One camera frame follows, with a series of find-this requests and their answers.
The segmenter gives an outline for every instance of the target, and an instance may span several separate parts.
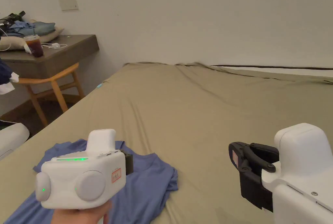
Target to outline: green led light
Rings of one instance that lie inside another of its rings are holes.
[[[67,159],[57,159],[57,161],[84,161],[88,158],[67,158]]]

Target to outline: human hand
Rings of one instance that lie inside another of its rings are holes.
[[[97,224],[102,217],[104,217],[103,224],[107,224],[110,209],[111,201],[91,209],[55,209],[51,224]]]

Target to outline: white cloth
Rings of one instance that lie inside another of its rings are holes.
[[[12,76],[10,81],[17,83],[19,81],[19,75],[17,75],[15,72],[13,72],[11,75]],[[15,89],[11,82],[0,85],[0,95],[6,94]]]

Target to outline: white cable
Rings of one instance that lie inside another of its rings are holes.
[[[12,46],[12,43],[9,43],[9,47],[7,48],[7,49],[5,49],[5,50],[9,50],[9,48]]]
[[[42,46],[44,46],[44,47],[47,47],[47,48],[52,48],[52,49],[61,49],[61,48],[65,48],[65,47],[67,47],[68,45],[67,44],[58,44],[58,43],[44,43],[44,44],[42,44]]]

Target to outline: wrinkled sheet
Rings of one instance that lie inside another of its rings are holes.
[[[33,166],[55,143],[114,128],[138,154],[178,170],[179,190],[154,223],[267,224],[240,195],[231,142],[274,145],[282,128],[309,123],[333,142],[332,78],[158,63],[128,64],[0,162],[4,222],[33,192]]]

